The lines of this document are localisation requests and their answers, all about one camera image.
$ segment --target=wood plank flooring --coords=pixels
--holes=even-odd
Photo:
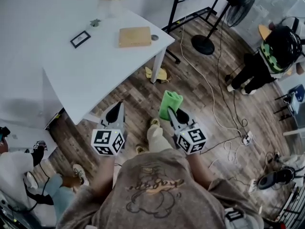
[[[215,96],[214,111],[221,125],[235,128],[231,115],[225,106],[217,80],[217,59],[220,55],[220,35],[221,29],[212,35],[211,40],[215,44],[215,53],[211,56],[205,56],[198,53],[191,45],[191,37],[196,34],[207,35],[210,26],[204,21],[197,19],[185,25],[183,39],[184,56],[206,76],[211,84]],[[169,49],[181,58],[181,63],[176,65],[174,60],[166,54],[163,67],[166,68],[173,79],[169,83],[151,84],[145,77],[144,66],[132,74],[115,90],[113,90],[103,101],[94,109],[93,113],[100,115],[110,104],[123,100],[126,109],[126,130],[128,138],[126,149],[117,157],[117,163],[122,164],[125,160],[135,156],[134,147],[136,144],[145,142],[145,128],[147,121],[152,116],[158,115],[159,106],[165,90],[176,91],[183,95],[184,101],[182,107],[192,111],[208,135],[207,148],[211,148],[226,139],[238,136],[237,131],[220,127],[215,121],[213,115],[213,97],[212,91],[204,78],[193,69],[181,56],[180,42],[182,37],[182,28],[173,31],[172,36],[176,42]],[[219,60],[220,86],[224,93],[224,98],[228,103],[233,116],[234,112],[233,93],[228,93],[225,89],[226,83],[224,77],[233,71],[243,61],[243,55],[249,52],[246,43],[232,29],[224,26],[222,40],[222,56]],[[152,67],[153,62],[146,63],[145,66]],[[219,177],[235,177],[245,184],[253,178],[258,178],[263,174],[264,169],[264,151],[279,151],[282,155],[288,155],[291,150],[295,153],[303,153],[300,149],[299,138],[294,138],[291,142],[282,136],[282,132],[293,129],[292,119],[279,122],[279,116],[273,112],[282,105],[280,101],[274,99],[281,93],[275,83],[264,86],[252,96],[244,96],[240,91],[236,92],[235,104],[240,119],[246,118],[248,125],[246,131],[251,130],[254,134],[255,142],[249,146],[240,146],[240,139],[236,138],[231,143],[216,146],[213,150],[202,155],[203,161],[211,166],[211,170]],[[64,175],[72,175],[72,165],[81,164],[89,177],[95,174],[98,165],[98,158],[90,147],[92,129],[95,124],[83,120],[77,126],[73,124],[68,115],[64,113],[50,129],[51,135],[58,144],[58,148],[51,155],[49,162],[45,162],[43,167],[51,175],[59,172]],[[170,140],[173,130],[170,123],[162,121],[164,136]],[[44,179],[41,170],[37,168],[35,174]],[[274,218],[279,212],[281,206],[289,197],[291,185],[279,187],[279,190],[268,189],[257,191],[251,197],[247,194],[247,186],[235,179],[231,180],[259,209],[263,206],[263,216]]]

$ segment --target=rack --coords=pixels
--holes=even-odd
[[[211,15],[212,13],[213,13],[213,14],[216,14],[216,12],[214,11],[214,8],[215,8],[215,6],[216,6],[218,0],[215,0],[213,6],[212,6],[211,8],[208,7],[208,8],[206,8],[206,9],[197,11],[197,12],[195,12],[195,13],[192,13],[192,14],[186,16],[185,21],[182,22],[182,23],[177,24],[176,21],[173,22],[173,18],[174,18],[174,16],[175,16],[175,13],[176,13],[176,9],[177,9],[178,3],[181,3],[181,2],[184,2],[184,1],[185,1],[185,0],[181,0],[181,1],[179,1],[179,0],[174,0],[172,12],[171,12],[171,15],[170,15],[170,19],[169,19],[169,21],[168,21],[168,25],[167,25],[166,27],[163,28],[164,31],[166,31],[166,32],[169,34],[169,33],[172,32],[173,30],[175,30],[175,29],[177,29],[178,27],[180,27],[180,26],[186,24],[187,22],[192,21],[192,20],[195,19],[195,18],[200,18],[200,19],[202,19],[203,21],[205,21],[207,24],[209,24],[210,26],[212,26],[212,27],[214,26],[213,24],[211,24],[211,23],[208,21],[208,19],[209,19],[210,15]],[[202,15],[205,14],[205,13],[208,13],[208,15],[206,16],[206,18],[202,17]],[[171,55],[171,56],[176,60],[176,62],[175,62],[176,64],[179,64],[179,63],[181,62],[180,59],[179,59],[175,54],[173,54],[170,50],[166,50],[166,52],[167,52],[169,55]]]

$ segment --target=wooden block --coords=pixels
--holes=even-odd
[[[151,44],[151,29],[149,27],[120,29],[120,48],[150,46]]]

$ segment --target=table leg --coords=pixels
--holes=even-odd
[[[284,132],[283,135],[293,135],[293,134],[299,134],[302,132],[305,132],[305,128],[297,129],[297,130],[291,131],[291,132]]]
[[[100,123],[100,118],[96,117],[95,115],[92,115],[90,113],[86,114],[83,118],[86,120],[90,120],[92,122],[98,123],[98,124]]]
[[[166,51],[166,48],[164,48],[162,51],[160,51],[154,59],[154,64],[153,64],[153,69],[152,69],[152,78],[151,78],[152,83],[155,83],[157,80],[157,77],[158,77],[158,74],[159,74],[159,71],[161,68],[161,64],[162,64],[162,61],[163,61],[163,58],[165,55],[165,51]]]

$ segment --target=black pants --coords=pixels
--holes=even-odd
[[[246,53],[244,55],[245,67],[239,74],[232,80],[232,87],[234,89],[240,88],[241,84],[249,80],[251,77],[253,79],[244,88],[246,93],[250,93],[252,90],[261,88],[266,83],[271,83],[276,79],[269,73],[268,67],[265,65],[261,55],[259,53],[252,55]]]

